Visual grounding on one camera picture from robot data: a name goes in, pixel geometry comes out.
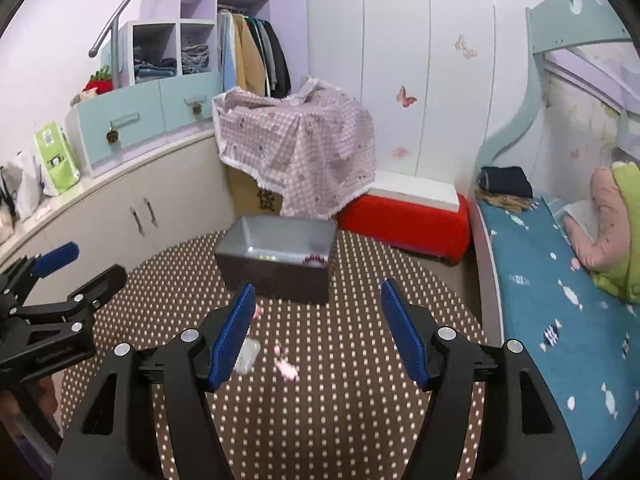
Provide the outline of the person's hand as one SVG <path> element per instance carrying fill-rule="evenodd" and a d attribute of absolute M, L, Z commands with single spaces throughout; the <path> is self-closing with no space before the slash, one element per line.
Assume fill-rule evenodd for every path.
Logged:
<path fill-rule="evenodd" d="M 54 381 L 51 376 L 38 379 L 27 385 L 27 391 L 37 402 L 40 411 L 47 417 L 52 417 L 58 409 L 58 400 L 55 396 Z M 22 414 L 20 404 L 9 390 L 2 390 L 0 396 L 1 422 L 12 436 L 19 436 L 17 419 Z"/>

